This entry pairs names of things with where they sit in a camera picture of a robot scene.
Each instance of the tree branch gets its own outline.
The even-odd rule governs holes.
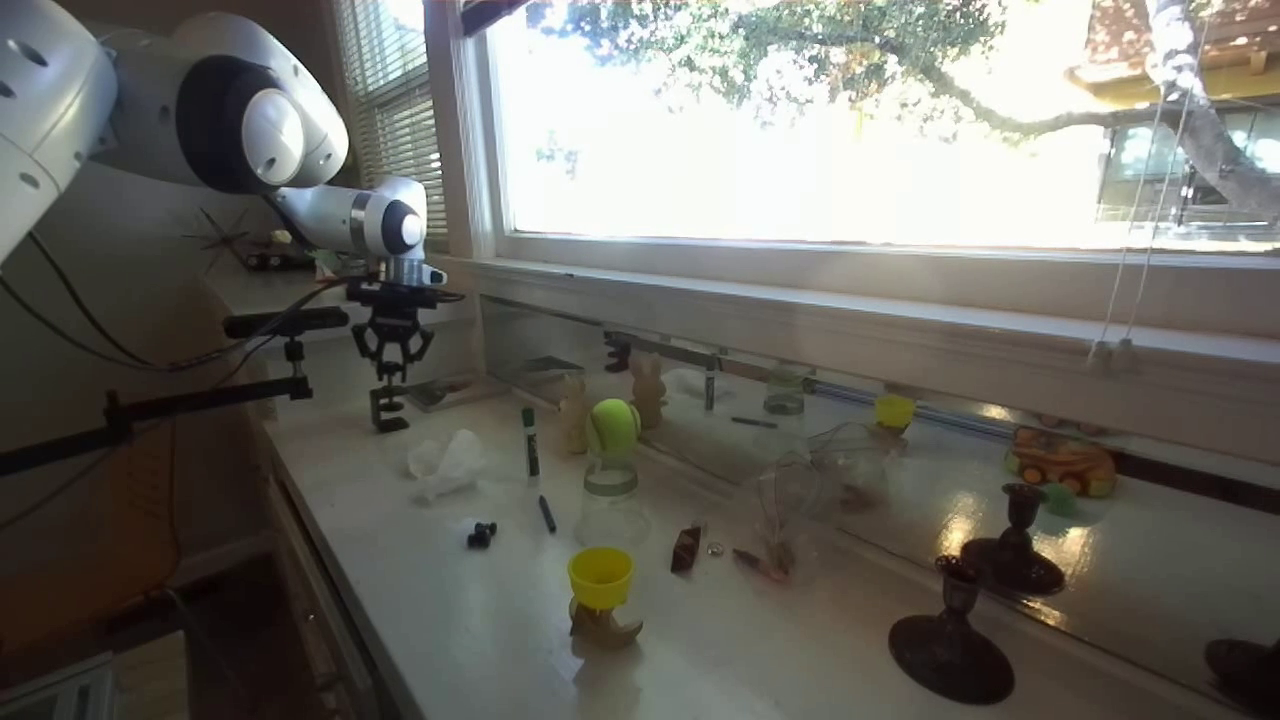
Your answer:
[[[1181,102],[1181,150],[1193,167],[1240,214],[1280,217],[1280,179],[1254,167],[1210,107],[1200,76],[1200,40],[1187,0],[1146,0],[1153,86]]]
[[[1041,119],[1024,119],[1024,116],[1006,116],[993,104],[985,104],[976,91],[967,91],[953,74],[914,61],[903,43],[882,40],[882,38],[857,38],[857,33],[783,33],[783,27],[756,27],[758,40],[769,43],[818,43],[818,47],[877,47],[891,61],[899,61],[914,79],[923,79],[927,88],[936,88],[938,96],[946,96],[953,104],[967,107],[979,123],[1003,134],[1003,137],[1050,137],[1065,128],[1080,128],[1080,123],[1103,123],[1109,112],[1060,112],[1060,116],[1041,116]]]

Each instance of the window sill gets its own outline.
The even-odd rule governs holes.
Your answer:
[[[1268,432],[1280,340],[1135,327],[1132,357],[1088,365],[1101,319],[529,259],[441,263],[474,298],[1280,466]]]

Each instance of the tree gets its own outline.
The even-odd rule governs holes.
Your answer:
[[[1187,163],[1240,214],[1280,219],[1280,179],[1231,146],[1203,91],[1193,0],[1142,0],[1142,13],[1146,76],[1162,96],[1162,123],[1181,123]],[[671,86],[730,104],[841,96],[914,116],[953,107],[1016,140],[1109,119],[1024,119],[946,74],[999,40],[1003,0],[534,0],[529,25],[583,40],[601,65],[659,65]]]

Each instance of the green object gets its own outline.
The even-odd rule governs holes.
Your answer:
[[[1050,515],[1076,515],[1076,493],[1069,484],[1041,484],[1041,497]]]
[[[620,402],[608,395],[590,407],[590,429],[594,429],[594,443],[601,443],[601,462],[603,466],[629,466],[639,441],[639,412]]]

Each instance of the transparent container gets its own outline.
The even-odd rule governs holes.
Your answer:
[[[555,449],[558,456],[583,456],[590,435],[589,379],[578,370],[558,376],[555,392]]]
[[[811,470],[835,493],[835,509],[860,511],[877,509],[891,493],[909,441],[879,425],[841,425],[811,449]]]
[[[623,547],[635,557],[649,537],[649,511],[635,493],[635,466],[589,466],[574,522],[578,547]]]

